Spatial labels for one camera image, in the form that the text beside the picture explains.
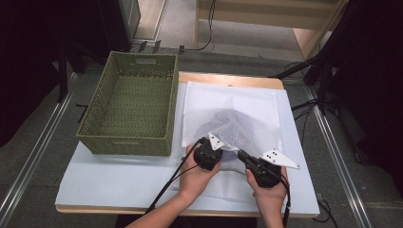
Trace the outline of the lavender shirt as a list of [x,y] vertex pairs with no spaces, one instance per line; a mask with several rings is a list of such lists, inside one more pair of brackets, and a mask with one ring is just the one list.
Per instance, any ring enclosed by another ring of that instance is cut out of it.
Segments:
[[275,127],[237,110],[215,112],[196,127],[193,136],[207,136],[209,133],[223,142],[224,149],[242,149],[256,157],[269,149],[278,148],[278,131]]

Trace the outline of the person's right hand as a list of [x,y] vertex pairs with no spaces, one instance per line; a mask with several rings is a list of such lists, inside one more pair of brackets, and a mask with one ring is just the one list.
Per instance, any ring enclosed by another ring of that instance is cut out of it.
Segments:
[[278,183],[274,187],[263,188],[258,185],[253,173],[249,169],[245,170],[245,174],[248,184],[253,189],[253,197],[259,210],[261,212],[280,212],[287,195],[283,184]]

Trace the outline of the white table mat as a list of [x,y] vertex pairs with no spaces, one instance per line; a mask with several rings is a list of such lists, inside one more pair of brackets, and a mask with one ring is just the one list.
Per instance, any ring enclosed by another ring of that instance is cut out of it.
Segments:
[[283,89],[184,83],[179,86],[171,154],[168,157],[98,155],[79,143],[60,184],[55,205],[64,213],[141,213],[179,190],[168,180],[187,145],[210,132],[218,114],[235,128],[222,136],[258,157],[279,151],[295,163],[288,169],[294,218],[319,213],[287,93]]

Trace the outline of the dark cabinet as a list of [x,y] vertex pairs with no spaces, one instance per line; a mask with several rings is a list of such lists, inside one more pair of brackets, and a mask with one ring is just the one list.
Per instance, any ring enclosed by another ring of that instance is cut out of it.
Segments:
[[97,0],[111,50],[129,51],[141,20],[138,0]]

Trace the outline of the green woven basket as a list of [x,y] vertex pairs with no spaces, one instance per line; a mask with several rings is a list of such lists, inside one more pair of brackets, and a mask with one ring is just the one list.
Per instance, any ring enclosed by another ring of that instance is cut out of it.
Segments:
[[94,154],[171,154],[179,86],[178,57],[109,53],[77,131]]

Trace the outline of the black metal stand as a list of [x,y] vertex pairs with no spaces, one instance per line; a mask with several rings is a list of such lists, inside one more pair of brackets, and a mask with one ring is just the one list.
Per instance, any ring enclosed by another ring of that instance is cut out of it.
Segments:
[[312,86],[319,81],[315,105],[322,114],[325,114],[326,88],[330,83],[332,68],[336,65],[343,49],[347,47],[348,36],[353,30],[353,22],[360,1],[349,0],[335,30],[318,54],[276,75],[277,79],[284,79],[308,67],[309,70],[304,76],[303,82],[307,86]]

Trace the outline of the wooden table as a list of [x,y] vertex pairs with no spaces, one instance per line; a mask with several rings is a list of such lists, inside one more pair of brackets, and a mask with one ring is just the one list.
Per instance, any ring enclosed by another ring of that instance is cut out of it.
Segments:
[[[292,218],[319,214],[317,197],[302,152],[289,99],[279,79],[222,74],[179,74],[181,83],[274,89],[278,96],[281,151],[300,168],[289,168]],[[60,213],[141,214],[177,169],[181,157],[101,156],[79,143],[55,200]]]

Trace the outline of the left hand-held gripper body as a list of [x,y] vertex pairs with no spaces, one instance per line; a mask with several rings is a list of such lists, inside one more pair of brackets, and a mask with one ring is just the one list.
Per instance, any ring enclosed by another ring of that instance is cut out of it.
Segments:
[[200,146],[194,152],[194,161],[200,168],[212,171],[222,158],[222,148],[223,142],[209,132],[207,138],[201,138]]

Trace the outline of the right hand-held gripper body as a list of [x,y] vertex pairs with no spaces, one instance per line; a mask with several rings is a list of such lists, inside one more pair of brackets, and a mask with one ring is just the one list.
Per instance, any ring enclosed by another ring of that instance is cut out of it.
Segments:
[[261,154],[258,158],[250,155],[250,159],[257,164],[258,168],[251,170],[246,165],[245,167],[253,173],[258,185],[263,188],[274,187],[280,182],[282,167],[300,168],[296,162],[277,149],[271,149]]

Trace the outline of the light wooden shelf unit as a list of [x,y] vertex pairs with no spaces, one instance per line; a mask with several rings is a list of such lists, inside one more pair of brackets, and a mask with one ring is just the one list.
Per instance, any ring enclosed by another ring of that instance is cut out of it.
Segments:
[[333,30],[350,0],[216,0],[219,21],[292,28],[305,60]]

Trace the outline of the person's left hand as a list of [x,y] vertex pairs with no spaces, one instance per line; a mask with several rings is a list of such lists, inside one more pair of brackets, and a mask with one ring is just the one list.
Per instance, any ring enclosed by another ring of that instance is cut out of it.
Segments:
[[179,198],[189,206],[204,191],[210,180],[219,172],[221,162],[219,161],[212,171],[204,170],[198,167],[197,163],[194,161],[191,145],[186,147],[186,151],[189,152],[190,155],[182,166]]

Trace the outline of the white mesh laundry bag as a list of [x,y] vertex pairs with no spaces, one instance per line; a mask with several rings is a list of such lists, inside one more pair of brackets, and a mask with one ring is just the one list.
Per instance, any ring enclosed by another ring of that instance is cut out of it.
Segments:
[[[194,137],[196,127],[223,109],[237,110],[272,125],[278,131],[278,148],[273,149],[282,148],[278,96],[274,89],[188,82],[179,85],[172,155],[179,157],[188,145],[206,137]],[[221,171],[202,194],[209,198],[251,202],[252,189],[245,180],[244,171],[245,166],[236,152],[224,149]]]

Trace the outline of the metal floor rail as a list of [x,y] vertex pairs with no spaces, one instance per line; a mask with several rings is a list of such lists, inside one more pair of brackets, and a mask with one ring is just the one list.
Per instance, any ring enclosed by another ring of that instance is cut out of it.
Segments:
[[0,206],[0,228],[7,228],[10,218],[22,198],[40,160],[42,159],[50,139],[61,121],[78,81],[78,74],[73,72],[67,81],[67,95],[58,103],[43,128],[38,140],[29,152],[29,156],[22,166],[18,176],[8,190]]
[[353,214],[357,228],[374,228],[350,168],[344,160],[340,146],[336,142],[336,137],[328,118],[322,114],[318,105],[314,107],[314,113],[342,188],[342,193],[347,200],[347,206]]

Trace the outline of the black metal frame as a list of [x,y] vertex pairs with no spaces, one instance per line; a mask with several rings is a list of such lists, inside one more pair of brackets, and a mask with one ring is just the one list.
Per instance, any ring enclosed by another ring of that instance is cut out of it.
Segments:
[[74,72],[85,73],[86,63],[84,56],[89,57],[96,63],[104,66],[106,58],[97,55],[89,48],[78,43],[65,41],[58,49],[58,74],[59,74],[59,97],[57,102],[62,102],[67,96],[67,66],[71,66]]

